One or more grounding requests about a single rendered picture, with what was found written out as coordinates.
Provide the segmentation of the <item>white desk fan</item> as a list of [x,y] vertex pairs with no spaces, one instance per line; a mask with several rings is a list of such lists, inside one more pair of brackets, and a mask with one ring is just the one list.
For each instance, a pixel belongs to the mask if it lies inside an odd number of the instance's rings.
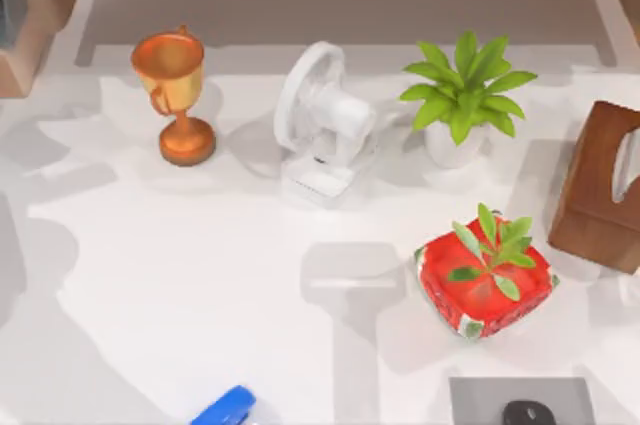
[[343,88],[344,50],[311,44],[287,75],[274,111],[273,133],[285,151],[281,187],[334,208],[377,154],[373,105]]

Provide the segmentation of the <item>green plant in white pot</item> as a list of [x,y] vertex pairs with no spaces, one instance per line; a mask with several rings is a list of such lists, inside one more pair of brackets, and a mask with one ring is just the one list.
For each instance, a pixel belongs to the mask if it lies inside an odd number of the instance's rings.
[[507,93],[538,78],[531,71],[516,70],[505,58],[506,35],[479,45],[473,31],[463,32],[454,55],[440,46],[417,43],[423,59],[403,71],[424,79],[401,93],[403,102],[418,102],[412,129],[424,134],[426,151],[435,165],[456,169],[479,154],[491,128],[513,138],[514,120],[526,118],[524,110]]

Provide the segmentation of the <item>orange trophy cup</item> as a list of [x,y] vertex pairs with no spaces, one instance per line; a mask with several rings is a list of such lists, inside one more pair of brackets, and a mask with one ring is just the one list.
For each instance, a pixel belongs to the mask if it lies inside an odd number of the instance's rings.
[[176,166],[194,166],[215,151],[216,135],[205,120],[188,114],[203,88],[204,46],[186,25],[149,35],[133,49],[131,64],[152,108],[173,121],[159,135],[162,157]]

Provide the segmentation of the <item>red square plant pot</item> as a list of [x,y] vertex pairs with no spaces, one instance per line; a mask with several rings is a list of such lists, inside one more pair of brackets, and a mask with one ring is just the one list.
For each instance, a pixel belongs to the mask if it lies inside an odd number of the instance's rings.
[[416,278],[426,298],[460,336],[490,337],[523,318],[559,284],[548,261],[533,246],[533,220],[514,220],[477,205],[467,224],[416,249]]

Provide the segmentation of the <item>blue stapler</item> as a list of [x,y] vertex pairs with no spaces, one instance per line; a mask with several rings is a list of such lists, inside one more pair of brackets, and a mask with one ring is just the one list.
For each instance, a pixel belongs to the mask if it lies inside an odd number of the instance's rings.
[[188,425],[242,425],[256,403],[255,395],[237,385],[201,411]]

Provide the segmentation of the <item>grey mouse pad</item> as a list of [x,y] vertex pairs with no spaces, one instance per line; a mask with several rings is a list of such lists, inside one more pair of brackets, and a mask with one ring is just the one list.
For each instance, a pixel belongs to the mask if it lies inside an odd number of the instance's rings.
[[502,425],[503,409],[513,400],[547,405],[557,425],[596,425],[582,378],[456,377],[449,384],[454,425]]

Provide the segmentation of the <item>brown wooden tissue box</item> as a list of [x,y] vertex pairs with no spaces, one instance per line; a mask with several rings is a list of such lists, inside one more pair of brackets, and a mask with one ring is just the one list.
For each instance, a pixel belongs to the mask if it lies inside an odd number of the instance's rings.
[[613,200],[614,165],[625,135],[640,129],[640,111],[596,101],[576,142],[548,243],[626,274],[640,269],[640,177]]

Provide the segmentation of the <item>black computer mouse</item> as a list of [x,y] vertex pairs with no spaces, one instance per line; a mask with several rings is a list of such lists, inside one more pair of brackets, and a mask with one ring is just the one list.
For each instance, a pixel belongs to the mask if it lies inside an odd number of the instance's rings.
[[557,425],[551,409],[534,400],[513,400],[502,412],[502,425]]

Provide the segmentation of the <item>wooden cabinet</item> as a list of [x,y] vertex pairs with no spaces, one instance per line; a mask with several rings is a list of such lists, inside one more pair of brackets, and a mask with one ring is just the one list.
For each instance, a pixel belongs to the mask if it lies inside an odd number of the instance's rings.
[[32,89],[51,39],[63,29],[76,0],[0,0],[0,98]]

